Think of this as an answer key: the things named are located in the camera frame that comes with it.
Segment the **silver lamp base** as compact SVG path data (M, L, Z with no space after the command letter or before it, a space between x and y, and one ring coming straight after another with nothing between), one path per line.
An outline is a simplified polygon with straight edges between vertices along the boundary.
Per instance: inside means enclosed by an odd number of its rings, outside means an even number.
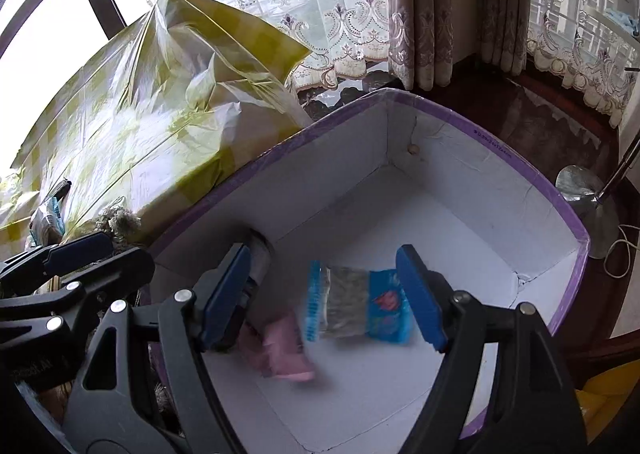
M564 167L555 188L572 206L590 237L589 257L604 259L618 235L615 201L601 194L604 183L597 174L580 166Z

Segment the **pink curtain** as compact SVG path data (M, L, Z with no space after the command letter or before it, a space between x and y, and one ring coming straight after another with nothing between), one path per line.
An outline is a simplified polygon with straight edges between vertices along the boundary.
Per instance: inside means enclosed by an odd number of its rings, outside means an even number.
M471 53L517 76L526 66L530 0L388 0L388 65L408 90L446 86Z

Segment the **yellow checkered tablecloth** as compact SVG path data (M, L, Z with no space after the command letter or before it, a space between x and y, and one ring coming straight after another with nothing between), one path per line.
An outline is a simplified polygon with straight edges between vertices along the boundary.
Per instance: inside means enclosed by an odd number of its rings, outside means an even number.
M65 238L92 232L107 208L151 241L212 188L310 119L290 90L308 50L214 0L157 0L52 98L1 177L1 253L26 247L54 188Z

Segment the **pink snack packet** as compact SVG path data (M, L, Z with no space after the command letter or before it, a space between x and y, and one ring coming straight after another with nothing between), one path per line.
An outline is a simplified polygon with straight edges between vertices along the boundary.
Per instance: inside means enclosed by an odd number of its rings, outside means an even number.
M261 333L245 323L236 344L246 362L264 377L311 382L316 376L293 312L269 322Z

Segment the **blue clear seed bag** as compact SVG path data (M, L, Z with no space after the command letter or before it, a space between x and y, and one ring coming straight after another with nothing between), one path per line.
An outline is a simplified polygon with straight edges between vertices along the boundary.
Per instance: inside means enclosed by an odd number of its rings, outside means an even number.
M367 336L406 344L411 309L397 272L311 263L304 336L309 341Z

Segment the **purple white cardboard box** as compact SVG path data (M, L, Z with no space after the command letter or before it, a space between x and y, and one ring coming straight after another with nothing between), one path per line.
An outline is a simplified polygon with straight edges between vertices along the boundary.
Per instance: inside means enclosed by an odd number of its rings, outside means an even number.
M570 310L589 237L555 187L455 112L397 90L337 109L214 188L152 244L160 301L214 267L244 229L272 262L250 308L260 326L306 313L311 263L379 271L411 245L484 304L533 304L550 329ZM312 382L259 375L239 353L204 362L250 453L395 453L434 384L440 355L371 338L306 345Z

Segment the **striped towel cushion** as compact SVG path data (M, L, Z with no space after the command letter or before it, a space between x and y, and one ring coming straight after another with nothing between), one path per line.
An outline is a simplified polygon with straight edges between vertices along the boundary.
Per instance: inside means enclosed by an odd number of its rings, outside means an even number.
M124 196L117 197L109 205L102 208L92 223L95 231L107 233L111 237L116 252L131 248L139 236L142 226L141 219L128 208ZM160 381L160 373L152 359L152 344L148 345L148 358L146 361L148 366L143 370L144 381L153 388L155 398L150 419L160 428L182 436L179 420L170 402L168 389ZM38 401L57 422L62 422L72 388L71 382L65 382L63 385L37 394Z

